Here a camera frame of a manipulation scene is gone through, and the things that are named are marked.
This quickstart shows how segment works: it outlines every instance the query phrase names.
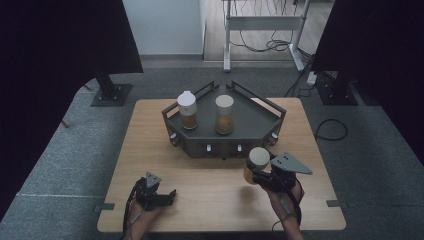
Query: glass jar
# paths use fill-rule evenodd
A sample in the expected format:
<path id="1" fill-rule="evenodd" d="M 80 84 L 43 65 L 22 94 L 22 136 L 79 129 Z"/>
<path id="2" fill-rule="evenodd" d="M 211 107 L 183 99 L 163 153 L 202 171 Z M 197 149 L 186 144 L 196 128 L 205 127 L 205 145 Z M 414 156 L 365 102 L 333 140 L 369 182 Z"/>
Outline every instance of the glass jar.
<path id="1" fill-rule="evenodd" d="M 193 129 L 197 127 L 196 97 L 190 91 L 184 91 L 177 99 L 178 110 L 181 115 L 183 127 Z"/>
<path id="2" fill-rule="evenodd" d="M 229 134 L 234 128 L 233 105 L 234 99 L 229 95 L 216 98 L 215 130 L 220 134 Z"/>
<path id="3" fill-rule="evenodd" d="M 256 184 L 253 181 L 253 169 L 264 170 L 270 160 L 269 152 L 265 148 L 256 147 L 250 150 L 246 159 L 246 167 L 243 170 L 243 177 L 246 182 Z"/>

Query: robotic hand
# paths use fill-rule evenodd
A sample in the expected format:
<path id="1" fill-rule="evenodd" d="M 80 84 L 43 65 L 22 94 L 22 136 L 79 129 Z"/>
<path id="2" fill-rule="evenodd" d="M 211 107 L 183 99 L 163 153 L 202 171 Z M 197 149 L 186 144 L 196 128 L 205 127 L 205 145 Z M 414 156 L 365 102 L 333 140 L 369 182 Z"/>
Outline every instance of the robotic hand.
<path id="1" fill-rule="evenodd" d="M 156 191 L 159 188 L 160 181 L 162 181 L 160 177 L 147 172 L 145 178 L 141 177 L 141 179 L 135 183 L 125 207 L 124 231 L 127 229 L 126 219 L 128 218 L 129 208 L 134 198 L 145 211 L 151 211 L 155 207 L 172 206 L 177 190 L 172 191 L 168 195 L 157 194 Z"/>
<path id="2" fill-rule="evenodd" d="M 269 173 L 250 166 L 251 171 L 253 172 L 253 182 L 273 192 L 286 193 L 293 202 L 297 222 L 300 225 L 302 220 L 302 211 L 300 209 L 299 202 L 292 194 L 291 189 L 294 188 L 296 186 L 296 182 L 298 182 L 296 173 L 311 175 L 312 170 L 303 165 L 288 152 L 285 152 L 280 156 L 275 156 L 271 152 L 269 152 L 269 154 L 272 159 L 271 171 Z"/>

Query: cable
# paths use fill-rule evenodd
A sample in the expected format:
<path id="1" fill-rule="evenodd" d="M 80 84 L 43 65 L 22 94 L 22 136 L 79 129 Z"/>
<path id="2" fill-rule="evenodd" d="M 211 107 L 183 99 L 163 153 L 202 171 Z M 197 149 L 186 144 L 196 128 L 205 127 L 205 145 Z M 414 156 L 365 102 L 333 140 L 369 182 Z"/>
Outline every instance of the cable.
<path id="1" fill-rule="evenodd" d="M 236 12 L 236 16 L 237 16 L 238 15 L 237 2 L 235 0 L 233 0 L 233 1 L 234 1 L 234 11 Z M 246 2 L 247 2 L 247 0 L 244 1 L 243 5 L 241 7 L 241 13 L 242 13 L 242 15 L 243 15 L 243 8 L 246 5 Z M 257 0 L 255 0 L 254 7 L 253 7 L 255 15 L 256 15 L 256 3 L 257 3 Z M 260 11 L 261 12 L 260 12 L 260 15 L 262 15 L 262 4 L 263 4 L 263 2 L 261 0 L 261 6 L 260 6 Z M 274 8 L 276 9 L 275 14 L 272 14 L 271 13 L 271 10 L 269 9 L 269 3 L 268 3 L 268 1 L 267 1 L 267 4 L 268 4 L 269 15 L 270 16 L 277 15 L 277 13 L 278 13 L 278 2 L 275 3 L 275 1 L 274 1 Z M 286 12 L 286 4 L 287 4 L 287 0 L 284 1 L 284 4 L 281 4 L 281 15 L 284 15 L 284 13 Z M 297 4 L 295 4 L 295 9 L 294 9 L 294 12 L 293 12 L 293 16 L 296 15 L 296 11 L 297 11 Z M 222 2 L 222 12 L 223 12 L 223 16 L 224 16 L 224 29 L 226 30 L 227 29 L 227 26 L 226 26 L 224 1 Z M 264 49 L 255 49 L 255 48 L 247 45 L 246 44 L 246 41 L 244 40 L 242 31 L 240 31 L 240 38 L 242 39 L 243 44 L 237 44 L 237 43 L 233 43 L 231 41 L 229 41 L 229 43 L 232 44 L 232 45 L 234 45 L 234 46 L 237 46 L 237 47 L 245 47 L 245 48 L 247 48 L 248 50 L 250 50 L 252 52 L 266 52 L 266 51 L 270 51 L 270 50 L 274 50 L 274 51 L 278 51 L 278 52 L 286 51 L 288 49 L 288 47 L 289 47 L 289 44 L 291 44 L 291 41 L 293 39 L 293 31 L 291 31 L 290 41 L 273 39 L 273 37 L 274 37 L 274 35 L 275 35 L 276 32 L 277 31 L 275 31 L 272 34 L 271 40 L 266 43 L 267 48 L 264 48 Z M 311 58 L 311 54 L 306 53 L 305 51 L 303 51 L 300 48 L 297 48 L 297 49 L 302 54 L 304 60 L 309 60 Z"/>
<path id="2" fill-rule="evenodd" d="M 293 85 L 289 88 L 289 90 L 287 90 L 286 94 L 284 94 L 284 97 L 287 97 L 287 95 L 289 94 L 290 91 L 292 91 L 291 97 L 294 97 L 294 90 L 296 88 L 297 83 L 299 82 L 300 78 L 302 77 L 303 74 L 305 74 L 306 69 L 309 68 L 309 66 L 311 65 L 312 61 L 309 61 L 306 66 L 303 68 L 302 72 L 300 72 L 299 76 L 297 77 L 297 80 L 293 83 Z"/>
<path id="3" fill-rule="evenodd" d="M 268 8 L 268 13 L 270 16 L 274 16 L 277 14 L 277 12 L 275 12 L 274 14 L 271 14 L 271 9 L 269 8 L 269 1 L 266 1 L 266 7 Z"/>
<path id="4" fill-rule="evenodd" d="M 342 127 L 344 128 L 344 130 L 345 130 L 344 135 L 341 136 L 341 137 L 338 137 L 338 138 L 327 138 L 327 137 L 319 136 L 318 135 L 318 132 L 319 132 L 320 128 L 322 127 L 322 125 L 324 123 L 326 123 L 326 122 L 337 122 L 337 123 L 340 123 L 342 125 Z M 337 119 L 330 118 L 330 119 L 327 119 L 327 120 L 322 121 L 318 125 L 317 130 L 314 133 L 314 137 L 315 137 L 315 140 L 317 140 L 318 138 L 321 138 L 321 139 L 326 140 L 326 141 L 333 141 L 334 142 L 334 141 L 340 141 L 340 140 L 342 140 L 343 138 L 345 138 L 347 136 L 347 134 L 348 134 L 348 130 L 347 130 L 347 127 L 346 127 L 346 125 L 344 123 L 342 123 L 341 121 L 339 121 Z"/>
<path id="5" fill-rule="evenodd" d="M 280 239 L 281 237 L 277 235 L 277 233 L 275 232 L 274 228 L 275 228 L 275 226 L 276 226 L 278 223 L 280 223 L 280 222 L 281 222 L 281 221 L 277 221 L 277 222 L 275 222 L 275 223 L 272 225 L 272 228 L 271 228 L 272 233 L 274 234 L 274 236 L 275 236 L 277 239 Z"/>
<path id="6" fill-rule="evenodd" d="M 132 231 L 131 231 L 131 227 L 132 225 L 134 225 L 134 223 L 140 218 L 141 216 L 141 211 L 139 211 L 135 217 L 131 220 L 130 225 L 127 227 L 127 229 L 125 229 L 124 233 L 122 234 L 122 237 L 120 239 L 124 239 L 125 236 L 128 233 L 128 230 L 130 230 L 130 238 L 132 239 Z"/>
<path id="7" fill-rule="evenodd" d="M 123 221 L 123 227 L 122 227 L 122 236 L 121 236 L 120 240 L 125 238 L 125 235 L 127 234 L 128 229 L 130 229 L 131 226 L 133 225 L 133 222 L 130 222 L 130 225 L 127 226 L 127 218 L 129 217 L 130 204 L 135 199 L 135 197 L 132 197 L 134 195 L 134 193 L 135 193 L 135 186 L 131 190 L 130 197 L 128 198 L 127 204 L 126 204 L 126 207 L 125 207 L 124 221 Z"/>
<path id="8" fill-rule="evenodd" d="M 298 88 L 297 89 L 297 98 L 300 98 L 300 97 L 310 97 L 311 96 L 311 90 L 312 89 L 314 89 L 315 88 L 315 85 L 314 86 L 312 86 L 312 87 L 310 87 L 310 88 Z M 300 91 L 306 91 L 307 92 L 307 95 L 303 95 L 303 94 L 301 94 L 301 92 Z"/>

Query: white wall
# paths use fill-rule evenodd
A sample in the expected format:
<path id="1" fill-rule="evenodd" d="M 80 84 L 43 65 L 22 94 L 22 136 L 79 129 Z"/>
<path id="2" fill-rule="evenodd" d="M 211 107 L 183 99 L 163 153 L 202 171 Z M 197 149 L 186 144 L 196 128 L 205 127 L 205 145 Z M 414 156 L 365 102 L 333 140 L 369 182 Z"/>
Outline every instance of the white wall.
<path id="1" fill-rule="evenodd" d="M 140 55 L 202 54 L 204 0 L 123 0 Z"/>

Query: human hand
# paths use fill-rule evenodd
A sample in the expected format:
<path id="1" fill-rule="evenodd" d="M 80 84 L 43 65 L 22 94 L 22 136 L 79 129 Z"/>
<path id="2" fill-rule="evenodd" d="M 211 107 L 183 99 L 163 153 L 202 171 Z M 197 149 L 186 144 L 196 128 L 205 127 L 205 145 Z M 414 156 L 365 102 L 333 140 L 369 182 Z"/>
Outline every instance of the human hand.
<path id="1" fill-rule="evenodd" d="M 288 196 L 287 193 L 276 193 L 267 188 L 262 187 L 268 194 L 271 202 L 272 209 L 281 221 L 281 225 L 284 228 L 287 239 L 303 239 L 302 232 L 300 231 L 299 224 L 297 222 L 297 216 L 295 206 Z M 291 189 L 293 196 L 295 196 L 298 203 L 303 198 L 305 192 L 303 191 L 300 183 L 297 181 L 295 187 Z"/>
<path id="2" fill-rule="evenodd" d="M 151 211 L 145 211 L 142 209 L 140 203 L 136 199 L 133 199 L 130 204 L 124 239 L 141 239 L 164 209 L 164 207 L 155 207 Z"/>

